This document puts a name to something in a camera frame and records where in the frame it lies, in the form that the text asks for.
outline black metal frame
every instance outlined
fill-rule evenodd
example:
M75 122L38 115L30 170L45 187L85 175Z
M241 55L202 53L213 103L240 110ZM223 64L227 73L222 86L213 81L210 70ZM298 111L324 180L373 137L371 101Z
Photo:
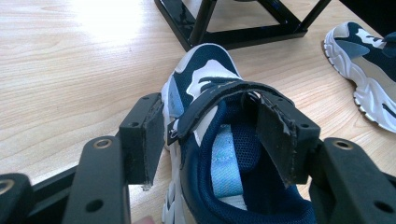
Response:
M318 223L396 220L396 178L361 147L340 138L322 142L319 126L273 92L263 92L256 109L257 134L284 182L312 177ZM92 139L78 167L33 187L26 175L0 175L0 224L131 223L128 185L152 184L164 143L162 110L159 93L142 97L116 136Z
M226 49L237 49L279 40L303 37L308 27L331 0L319 0L303 21L278 0L257 0L279 22L279 25L240 30L208 32L217 0L203 0L195 19L181 0L154 0L180 44L187 51L202 43L215 43Z

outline wooden table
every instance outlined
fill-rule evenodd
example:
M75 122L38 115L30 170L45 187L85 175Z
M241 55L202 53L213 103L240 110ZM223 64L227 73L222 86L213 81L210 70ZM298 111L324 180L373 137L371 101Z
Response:
M196 2L186 0L195 12ZM282 2L302 19L317 1ZM322 128L321 138L354 141L382 171L396 175L395 134L363 116L353 102L355 85L323 53L324 36L343 21L356 21L375 35L331 1L305 37L230 54L245 80L292 99ZM273 23L255 2L221 0L209 30ZM24 173L35 184L78 164L84 144L115 134L136 101L159 91L184 54L154 1L2 1L0 174ZM164 151L152 189L130 187L133 220L153 216L161 222L170 174ZM300 189L308 197L307 187Z

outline navy blue sneaker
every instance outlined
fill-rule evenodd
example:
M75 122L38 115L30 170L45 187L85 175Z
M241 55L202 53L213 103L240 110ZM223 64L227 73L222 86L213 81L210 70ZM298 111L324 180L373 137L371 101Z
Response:
M163 86L165 139L172 160L164 223L316 222L311 202L295 186L285 187L259 141L257 110L241 103L247 95L228 88L228 95L212 105L205 100L241 83L246 82L228 52L203 44L187 52ZM252 102L260 97L255 92L248 96ZM195 111L205 113L189 117ZM186 118L195 125L176 138Z
M345 22L326 35L324 48L341 76L356 83L355 103L365 116L396 133L396 32L382 39Z

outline velcro strap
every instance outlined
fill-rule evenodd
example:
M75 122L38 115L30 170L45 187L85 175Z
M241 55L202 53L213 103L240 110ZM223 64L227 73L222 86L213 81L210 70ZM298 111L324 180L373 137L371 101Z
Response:
M172 144L178 139L183 139L193 132L193 130L196 129L196 126L200 123L201 119L222 99L239 93L252 91L257 92L258 94L271 94L280 97L294 105L293 101L284 96L282 93L270 86L261 83L235 81L226 83L224 85L215 86L204 91L200 97L191 103L191 105L179 119L168 125L168 130L170 131L168 132L168 137L169 133L174 135L174 138L172 138L172 141L168 142L168 144Z

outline white midsole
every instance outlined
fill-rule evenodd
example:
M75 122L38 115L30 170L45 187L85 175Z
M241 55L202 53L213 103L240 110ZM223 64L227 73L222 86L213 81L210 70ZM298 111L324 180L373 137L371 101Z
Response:
M180 223L185 224L185 218L183 214L183 204L181 201L181 186L180 186L180 145L175 142L171 146L167 145L166 135L167 135L167 124L171 122L171 117L169 115L168 108L168 91L169 83L171 81L172 75L169 77L168 81L163 85L161 90L161 95L163 98L163 122L165 127L165 148L169 150L172 163L172 180L169 183L168 191L165 194L165 203L163 205L163 215L162 222L165 224Z
M394 118L382 104L396 111L396 104L388 97L379 83L373 78L367 77L359 66L350 61L344 50L338 46L333 38L332 29L327 33L324 40L324 48L330 63L341 76L354 81L357 88L354 92L355 103L365 116L376 121L381 128L396 133L396 118Z

